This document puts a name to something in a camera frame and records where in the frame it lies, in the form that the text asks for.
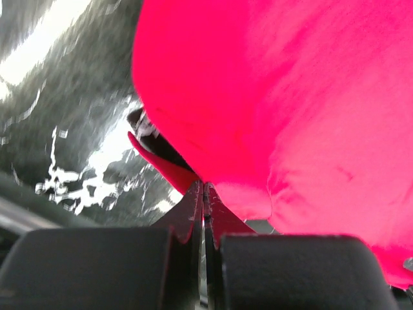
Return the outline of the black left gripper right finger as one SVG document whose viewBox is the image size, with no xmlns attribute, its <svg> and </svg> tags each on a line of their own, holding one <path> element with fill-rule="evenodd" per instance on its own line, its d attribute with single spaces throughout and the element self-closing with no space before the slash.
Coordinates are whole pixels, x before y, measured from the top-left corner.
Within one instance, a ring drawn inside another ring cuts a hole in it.
<svg viewBox="0 0 413 310">
<path fill-rule="evenodd" d="M 211 309 L 397 309 L 370 249 L 336 235 L 257 234 L 203 194 Z"/>
</svg>

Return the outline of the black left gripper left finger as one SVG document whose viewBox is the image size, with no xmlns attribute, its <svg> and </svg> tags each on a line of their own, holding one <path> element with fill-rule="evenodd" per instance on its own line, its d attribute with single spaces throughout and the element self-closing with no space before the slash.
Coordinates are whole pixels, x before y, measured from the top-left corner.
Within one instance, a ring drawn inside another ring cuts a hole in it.
<svg viewBox="0 0 413 310">
<path fill-rule="evenodd" d="M 1 266 L 2 309 L 194 309 L 203 184 L 149 227 L 36 229 Z"/>
</svg>

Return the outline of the pink red t-shirt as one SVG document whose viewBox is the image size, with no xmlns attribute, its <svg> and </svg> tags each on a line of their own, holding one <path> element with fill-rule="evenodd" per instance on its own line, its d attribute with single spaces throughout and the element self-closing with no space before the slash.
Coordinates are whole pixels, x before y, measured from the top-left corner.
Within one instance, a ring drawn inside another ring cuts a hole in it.
<svg viewBox="0 0 413 310">
<path fill-rule="evenodd" d="M 357 236 L 412 285 L 411 1 L 145 1 L 132 79 L 238 217 Z"/>
</svg>

